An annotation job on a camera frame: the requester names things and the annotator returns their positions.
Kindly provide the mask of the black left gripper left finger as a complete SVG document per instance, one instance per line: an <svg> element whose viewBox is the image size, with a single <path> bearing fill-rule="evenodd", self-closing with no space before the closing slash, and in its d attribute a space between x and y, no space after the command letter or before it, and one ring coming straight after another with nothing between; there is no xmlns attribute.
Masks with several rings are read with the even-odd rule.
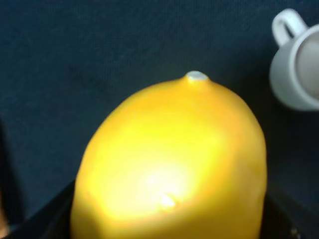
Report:
<svg viewBox="0 0 319 239"><path fill-rule="evenodd" d="M68 239L70 207L75 181L71 181L32 218L17 226L10 239Z"/></svg>

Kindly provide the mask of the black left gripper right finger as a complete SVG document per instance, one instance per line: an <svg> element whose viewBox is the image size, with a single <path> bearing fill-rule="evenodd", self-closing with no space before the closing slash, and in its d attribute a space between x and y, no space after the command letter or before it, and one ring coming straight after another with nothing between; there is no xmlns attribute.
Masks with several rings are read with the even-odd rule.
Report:
<svg viewBox="0 0 319 239"><path fill-rule="evenodd" d="M319 239L319 217L278 187L269 184L261 239Z"/></svg>

